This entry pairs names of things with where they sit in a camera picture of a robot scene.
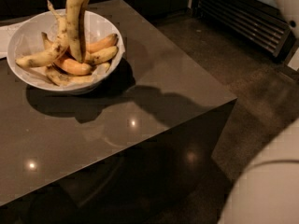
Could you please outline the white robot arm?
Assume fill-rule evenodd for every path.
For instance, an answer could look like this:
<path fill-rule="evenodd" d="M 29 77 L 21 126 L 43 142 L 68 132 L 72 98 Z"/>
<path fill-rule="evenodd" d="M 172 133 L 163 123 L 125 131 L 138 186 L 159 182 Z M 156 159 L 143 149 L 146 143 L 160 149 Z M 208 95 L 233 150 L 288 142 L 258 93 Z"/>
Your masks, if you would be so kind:
<path fill-rule="evenodd" d="M 127 149 L 95 224 L 299 224 L 298 87 L 241 51 L 210 58 L 238 101 Z"/>

